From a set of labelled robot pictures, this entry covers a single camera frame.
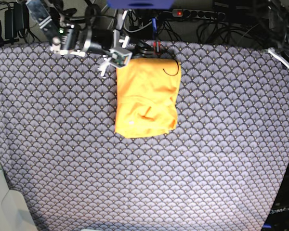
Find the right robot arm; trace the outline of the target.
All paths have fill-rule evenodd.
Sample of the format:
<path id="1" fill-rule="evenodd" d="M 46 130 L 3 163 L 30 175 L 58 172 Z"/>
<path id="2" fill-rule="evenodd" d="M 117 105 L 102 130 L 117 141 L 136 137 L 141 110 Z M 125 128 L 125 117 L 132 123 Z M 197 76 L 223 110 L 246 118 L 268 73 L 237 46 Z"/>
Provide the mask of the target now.
<path id="1" fill-rule="evenodd" d="M 105 15 L 91 1 L 83 16 L 75 16 L 75 9 L 63 9 L 61 0 L 27 0 L 29 15 L 51 45 L 51 51 L 59 55 L 100 54 L 104 61 L 98 70 L 104 76 L 109 66 L 125 67 L 132 58 L 127 49 L 130 37 L 123 31 L 127 11 Z"/>

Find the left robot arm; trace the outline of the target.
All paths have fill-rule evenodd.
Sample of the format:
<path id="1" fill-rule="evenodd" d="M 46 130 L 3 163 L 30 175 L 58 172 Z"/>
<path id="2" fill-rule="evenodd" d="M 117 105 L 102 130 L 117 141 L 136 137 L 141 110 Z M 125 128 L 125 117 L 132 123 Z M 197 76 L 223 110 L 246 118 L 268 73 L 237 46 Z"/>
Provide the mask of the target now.
<path id="1" fill-rule="evenodd" d="M 289 64 L 289 0 L 269 0 L 269 31 L 275 53 Z"/>

